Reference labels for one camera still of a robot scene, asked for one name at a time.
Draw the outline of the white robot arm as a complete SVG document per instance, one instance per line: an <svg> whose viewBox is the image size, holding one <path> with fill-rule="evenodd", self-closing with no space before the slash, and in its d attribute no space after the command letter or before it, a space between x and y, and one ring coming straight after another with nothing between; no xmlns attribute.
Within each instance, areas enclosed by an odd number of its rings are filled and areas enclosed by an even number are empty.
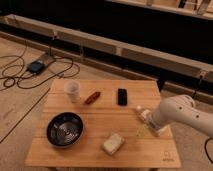
<svg viewBox="0 0 213 171"><path fill-rule="evenodd" d="M160 132L172 122L188 125L213 138L213 114L195 108L195 101L188 95L164 98L158 107L146 115L145 123Z"/></svg>

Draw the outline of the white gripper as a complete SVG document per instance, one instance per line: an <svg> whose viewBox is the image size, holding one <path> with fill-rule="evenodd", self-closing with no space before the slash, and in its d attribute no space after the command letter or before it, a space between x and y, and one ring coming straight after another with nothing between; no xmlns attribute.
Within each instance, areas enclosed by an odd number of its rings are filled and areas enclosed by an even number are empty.
<svg viewBox="0 0 213 171"><path fill-rule="evenodd" d="M154 111L147 114L146 124L154 135L160 136L165 131L167 122L159 111Z"/></svg>

